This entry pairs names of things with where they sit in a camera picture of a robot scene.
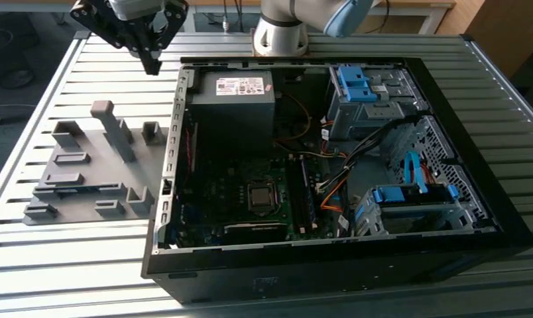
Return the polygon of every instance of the power supply label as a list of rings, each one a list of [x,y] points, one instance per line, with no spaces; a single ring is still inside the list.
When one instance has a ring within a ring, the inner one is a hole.
[[[215,92],[221,95],[263,95],[263,78],[219,78],[215,81]]]

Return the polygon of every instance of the robotic arm base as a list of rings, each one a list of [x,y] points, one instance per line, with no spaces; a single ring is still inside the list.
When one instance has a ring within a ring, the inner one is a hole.
[[[302,56],[309,49],[306,25],[277,26],[261,18],[253,45],[262,56]]]

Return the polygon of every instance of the aluminum workbench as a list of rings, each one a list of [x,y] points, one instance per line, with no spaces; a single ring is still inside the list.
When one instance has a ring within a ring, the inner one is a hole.
[[[424,59],[533,231],[533,110],[478,46],[458,36],[339,40],[313,35],[310,41],[315,56]],[[179,34],[162,55],[162,74],[153,77],[125,50],[97,36],[73,41],[0,173],[0,317],[533,317],[533,249],[429,286],[182,307],[141,278],[147,221],[34,227],[22,223],[51,155],[48,132],[58,119],[99,129],[90,105],[111,99],[129,127],[145,121],[167,127],[181,56],[249,54],[246,34]]]

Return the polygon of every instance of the white label sticker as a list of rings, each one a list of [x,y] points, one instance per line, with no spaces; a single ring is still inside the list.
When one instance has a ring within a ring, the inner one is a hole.
[[[330,140],[330,131],[327,129],[322,129],[322,139]]]
[[[374,85],[371,86],[373,91],[387,91],[387,87],[385,85]]]
[[[339,216],[338,223],[345,229],[349,229],[349,221],[342,215]]]
[[[263,78],[219,78],[215,81],[217,95],[263,95]]]

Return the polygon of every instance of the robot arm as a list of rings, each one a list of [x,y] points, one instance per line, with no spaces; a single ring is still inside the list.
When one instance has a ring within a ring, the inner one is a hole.
[[[349,36],[379,0],[263,0],[254,35],[255,52],[263,56],[299,56],[309,47],[306,24],[335,37]],[[167,23],[157,28],[157,14]],[[189,13],[186,0],[78,0],[73,18],[115,48],[127,47],[158,75],[162,50],[177,35]]]
[[[157,28],[157,13],[166,24]],[[173,41],[189,13],[185,0],[78,0],[73,18],[115,48],[127,47],[143,62],[145,72],[159,75],[159,56]]]

